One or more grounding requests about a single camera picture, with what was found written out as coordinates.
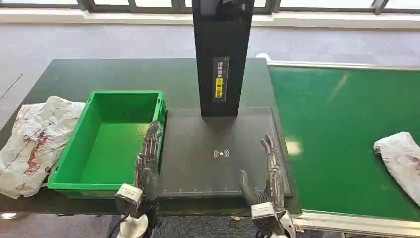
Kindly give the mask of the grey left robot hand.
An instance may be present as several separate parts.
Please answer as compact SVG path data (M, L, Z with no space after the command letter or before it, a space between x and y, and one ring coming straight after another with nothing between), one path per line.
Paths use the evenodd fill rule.
M152 121L146 132L137 154L134 169L134 186L143 191L138 210L150 206L158 198L159 194L159 142L162 136L160 123Z

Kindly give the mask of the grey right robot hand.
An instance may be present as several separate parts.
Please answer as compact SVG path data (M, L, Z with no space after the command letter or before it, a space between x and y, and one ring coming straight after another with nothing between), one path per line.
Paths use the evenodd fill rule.
M284 190L285 181L282 169L275 151L275 143L270 135L266 134L261 139L267 162L267 179L264 192L254 192L249 184L246 171L239 171L239 185L247 205L252 206L260 203L271 202L275 212L285 210Z

